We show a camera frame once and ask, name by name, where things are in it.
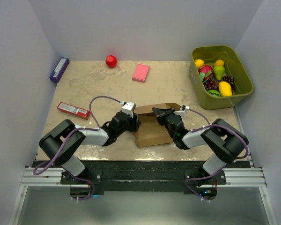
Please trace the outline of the brown cardboard box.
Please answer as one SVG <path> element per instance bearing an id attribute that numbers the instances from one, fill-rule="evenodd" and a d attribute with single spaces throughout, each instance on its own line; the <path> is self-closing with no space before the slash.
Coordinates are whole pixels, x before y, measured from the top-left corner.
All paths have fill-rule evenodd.
<path id="1" fill-rule="evenodd" d="M 181 105 L 177 103 L 160 103 L 153 105 L 137 106 L 134 110 L 138 114 L 140 126 L 135 132 L 136 144 L 138 147 L 156 146 L 172 143 L 167 129 L 158 124 L 152 108 L 180 110 Z"/>

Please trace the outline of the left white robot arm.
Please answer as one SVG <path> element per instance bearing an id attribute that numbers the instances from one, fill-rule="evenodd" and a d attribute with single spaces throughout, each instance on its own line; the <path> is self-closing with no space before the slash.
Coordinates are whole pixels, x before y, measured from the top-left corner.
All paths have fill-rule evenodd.
<path id="1" fill-rule="evenodd" d="M 141 122 L 136 113 L 128 115 L 118 112 L 99 128 L 80 127 L 71 120 L 64 120 L 40 141 L 39 147 L 49 157 L 48 164 L 41 163 L 35 167 L 33 174 L 40 175 L 52 165 L 61 166 L 70 172 L 77 184 L 88 178 L 84 164 L 74 155 L 81 145 L 109 146 L 116 142 L 124 132 L 136 132 Z"/>

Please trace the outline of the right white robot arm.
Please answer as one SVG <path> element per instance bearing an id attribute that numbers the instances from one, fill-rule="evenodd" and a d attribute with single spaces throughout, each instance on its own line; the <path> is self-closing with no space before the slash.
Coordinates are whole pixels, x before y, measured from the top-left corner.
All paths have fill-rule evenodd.
<path id="1" fill-rule="evenodd" d="M 179 149 L 189 150 L 193 147 L 208 145 L 212 150 L 212 156 L 190 175 L 189 179 L 191 180 L 200 180 L 204 184 L 210 184 L 222 168 L 233 163 L 236 159 L 240 159 L 239 154 L 243 150 L 245 150 L 245 155 L 242 158 L 248 155 L 249 141 L 246 136 L 223 119 L 216 119 L 213 123 L 207 120 L 207 126 L 188 130 L 184 126 L 182 117 L 187 111 L 199 115 L 201 113 L 185 105 L 180 107 L 178 111 L 173 108 L 160 109 L 156 107 L 153 107 L 152 111 L 158 124 L 166 128 Z"/>

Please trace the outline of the red rectangular box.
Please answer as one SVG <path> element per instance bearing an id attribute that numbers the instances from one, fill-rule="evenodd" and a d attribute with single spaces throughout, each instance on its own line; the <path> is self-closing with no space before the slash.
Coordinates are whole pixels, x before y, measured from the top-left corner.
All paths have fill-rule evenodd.
<path id="1" fill-rule="evenodd" d="M 70 115 L 73 115 L 77 118 L 88 120 L 90 117 L 90 111 L 79 108 L 70 104 L 66 104 L 63 102 L 60 102 L 59 105 L 57 106 L 57 109 L 63 113 L 67 113 Z"/>

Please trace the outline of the purple rectangular box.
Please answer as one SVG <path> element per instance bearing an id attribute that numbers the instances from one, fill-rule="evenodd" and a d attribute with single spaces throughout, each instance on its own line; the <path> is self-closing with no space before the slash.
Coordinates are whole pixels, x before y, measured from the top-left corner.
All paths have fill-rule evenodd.
<path id="1" fill-rule="evenodd" d="M 50 80 L 54 83 L 58 83 L 62 78 L 67 66 L 69 65 L 70 61 L 68 58 L 61 57 L 55 69 L 50 74 Z"/>

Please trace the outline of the pink sticky note pad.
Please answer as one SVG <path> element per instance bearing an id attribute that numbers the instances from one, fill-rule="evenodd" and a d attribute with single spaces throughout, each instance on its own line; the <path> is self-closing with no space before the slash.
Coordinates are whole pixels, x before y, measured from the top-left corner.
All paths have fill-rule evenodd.
<path id="1" fill-rule="evenodd" d="M 150 66 L 138 64 L 133 74 L 132 80 L 144 83 L 148 75 Z"/>

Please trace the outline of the dark purple grapes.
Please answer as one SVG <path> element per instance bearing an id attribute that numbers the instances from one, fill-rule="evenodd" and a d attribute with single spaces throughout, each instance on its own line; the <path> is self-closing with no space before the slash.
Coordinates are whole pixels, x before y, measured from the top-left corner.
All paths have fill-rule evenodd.
<path id="1" fill-rule="evenodd" d="M 219 91 L 219 82 L 225 81 L 231 85 L 232 90 L 235 90 L 235 80 L 232 76 L 224 75 L 221 80 L 216 80 L 214 77 L 209 78 L 205 83 L 203 83 L 206 91 L 208 90 L 217 90 Z"/>

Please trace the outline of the green round toy fruit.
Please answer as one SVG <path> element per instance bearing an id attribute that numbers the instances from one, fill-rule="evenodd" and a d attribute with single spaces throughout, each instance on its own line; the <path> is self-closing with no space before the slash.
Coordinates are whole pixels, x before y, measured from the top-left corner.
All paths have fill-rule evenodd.
<path id="1" fill-rule="evenodd" d="M 208 92 L 208 94 L 210 94 L 213 97 L 216 97 L 216 98 L 221 97 L 220 93 L 217 90 L 208 90 L 207 92 Z"/>

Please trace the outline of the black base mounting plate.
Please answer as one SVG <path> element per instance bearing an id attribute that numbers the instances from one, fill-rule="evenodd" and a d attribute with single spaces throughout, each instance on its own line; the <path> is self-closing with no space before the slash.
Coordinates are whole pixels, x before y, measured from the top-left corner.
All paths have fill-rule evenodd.
<path id="1" fill-rule="evenodd" d="M 107 191 L 182 192 L 191 194 L 192 188 L 201 196 L 213 199 L 216 188 L 230 184 L 228 173 L 232 169 L 250 168 L 249 162 L 237 161 L 212 178 L 200 171 L 202 161 L 83 161 L 86 171 L 79 177 L 95 185 L 95 194 Z"/>

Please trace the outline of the red green dragon fruit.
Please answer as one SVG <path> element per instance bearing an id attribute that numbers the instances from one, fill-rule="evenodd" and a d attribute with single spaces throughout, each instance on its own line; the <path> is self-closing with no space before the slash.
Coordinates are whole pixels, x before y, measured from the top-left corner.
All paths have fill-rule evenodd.
<path id="1" fill-rule="evenodd" d="M 198 68 L 200 79 L 205 83 L 209 78 L 213 76 L 213 68 L 210 65 L 203 65 Z"/>

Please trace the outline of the yellow lemon left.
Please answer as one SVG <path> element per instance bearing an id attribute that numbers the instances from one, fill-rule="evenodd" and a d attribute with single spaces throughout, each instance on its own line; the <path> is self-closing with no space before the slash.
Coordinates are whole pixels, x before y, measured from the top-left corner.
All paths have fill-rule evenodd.
<path id="1" fill-rule="evenodd" d="M 205 62 L 201 59 L 196 59 L 194 61 L 194 63 L 195 63 L 195 66 L 196 66 L 197 69 L 199 69 L 201 66 L 203 66 L 205 64 Z"/>

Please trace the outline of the yellow mango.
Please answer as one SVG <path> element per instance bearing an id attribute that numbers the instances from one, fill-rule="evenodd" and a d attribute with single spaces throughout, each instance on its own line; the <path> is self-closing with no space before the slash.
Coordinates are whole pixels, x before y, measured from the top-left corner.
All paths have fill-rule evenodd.
<path id="1" fill-rule="evenodd" d="M 232 88 L 228 82 L 221 81 L 219 82 L 219 92 L 222 97 L 232 96 Z"/>

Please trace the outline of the red apple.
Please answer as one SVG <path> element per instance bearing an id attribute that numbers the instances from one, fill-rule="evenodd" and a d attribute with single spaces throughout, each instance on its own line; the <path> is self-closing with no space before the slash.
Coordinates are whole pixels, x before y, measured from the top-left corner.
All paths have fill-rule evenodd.
<path id="1" fill-rule="evenodd" d="M 109 68 L 114 68 L 117 66 L 118 60 L 115 56 L 113 55 L 108 55 L 105 59 L 105 63 L 107 65 L 107 67 Z"/>

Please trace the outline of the green pear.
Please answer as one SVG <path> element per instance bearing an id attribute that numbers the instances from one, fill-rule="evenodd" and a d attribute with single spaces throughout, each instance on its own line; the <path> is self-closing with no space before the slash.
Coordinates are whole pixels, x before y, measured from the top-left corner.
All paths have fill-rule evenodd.
<path id="1" fill-rule="evenodd" d="M 221 80 L 225 73 L 224 66 L 214 66 L 213 73 L 214 73 L 214 77 L 216 78 L 216 80 L 218 80 L 218 81 Z"/>

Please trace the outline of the orange fruit right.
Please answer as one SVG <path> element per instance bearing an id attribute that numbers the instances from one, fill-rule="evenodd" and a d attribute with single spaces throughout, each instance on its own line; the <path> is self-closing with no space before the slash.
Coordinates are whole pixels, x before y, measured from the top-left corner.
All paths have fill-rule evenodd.
<path id="1" fill-rule="evenodd" d="M 223 60 L 216 60 L 215 62 L 214 62 L 214 66 L 224 66 L 225 65 L 225 63 L 224 63 L 224 61 Z"/>

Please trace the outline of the olive green plastic bin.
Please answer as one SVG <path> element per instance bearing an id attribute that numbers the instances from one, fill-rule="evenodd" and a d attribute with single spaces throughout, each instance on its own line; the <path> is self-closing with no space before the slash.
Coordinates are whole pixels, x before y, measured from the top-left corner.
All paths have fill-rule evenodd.
<path id="1" fill-rule="evenodd" d="M 198 103 L 206 110 L 234 107 L 254 90 L 236 52 L 225 45 L 195 48 L 189 75 Z"/>

